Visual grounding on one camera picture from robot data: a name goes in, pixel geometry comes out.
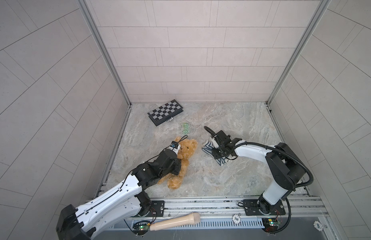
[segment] teddy bear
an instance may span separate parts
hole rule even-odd
[[[179,141],[181,137],[176,137],[175,141]],[[194,154],[196,147],[198,146],[198,142],[195,139],[184,139],[180,143],[180,150],[177,153],[177,158],[181,161],[181,168],[179,175],[173,175],[171,173],[164,176],[162,179],[159,180],[157,184],[162,184],[165,180],[168,179],[167,186],[170,189],[178,189],[182,183],[183,178],[187,173],[187,167],[189,165],[189,158]]]

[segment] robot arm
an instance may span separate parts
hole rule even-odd
[[[275,146],[266,146],[255,142],[246,142],[240,138],[231,140],[223,131],[213,132],[209,127],[204,127],[212,137],[212,155],[215,159],[221,157],[249,157],[267,163],[274,177],[270,186],[260,195],[258,206],[263,214],[274,211],[280,199],[285,199],[295,188],[310,185],[313,175],[299,160],[295,153],[285,143]],[[309,180],[298,184],[303,175],[307,173]]]
[[[178,142],[160,152],[153,162],[144,162],[131,170],[124,181],[92,201],[65,207],[59,216],[56,232],[60,240],[90,240],[113,224],[137,214],[145,215],[151,200],[144,192],[163,176],[178,175]]]

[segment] tiled wall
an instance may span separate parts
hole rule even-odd
[[[126,108],[75,0],[0,0],[0,240],[57,239]]]
[[[371,240],[371,0],[332,0],[271,109],[342,239]]]
[[[87,0],[132,102],[265,101],[319,1]]]

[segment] striped cloth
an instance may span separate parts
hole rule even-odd
[[[214,146],[212,145],[212,142],[209,142],[207,141],[205,144],[204,144],[204,147],[202,147],[202,150],[203,152],[207,153],[208,155],[211,155],[212,157],[214,157],[212,155],[212,148],[214,148]],[[226,161],[226,159],[224,157],[221,157],[219,159],[215,159],[215,161],[217,162],[217,164],[219,164],[220,166],[222,166],[223,164],[226,164],[228,162],[228,160]]]

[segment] gray marble surface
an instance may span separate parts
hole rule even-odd
[[[187,103],[184,112],[171,122],[156,127],[147,113],[161,104],[134,104],[106,187],[112,188],[140,163],[159,154],[176,136],[182,136],[181,123],[190,124],[188,138],[198,141],[189,159],[187,175],[179,189],[167,182],[146,190],[150,197],[260,195],[271,183],[271,172],[262,162],[238,157],[223,166],[201,149],[209,138],[203,126],[223,130],[232,139],[274,145],[280,137],[264,103]]]

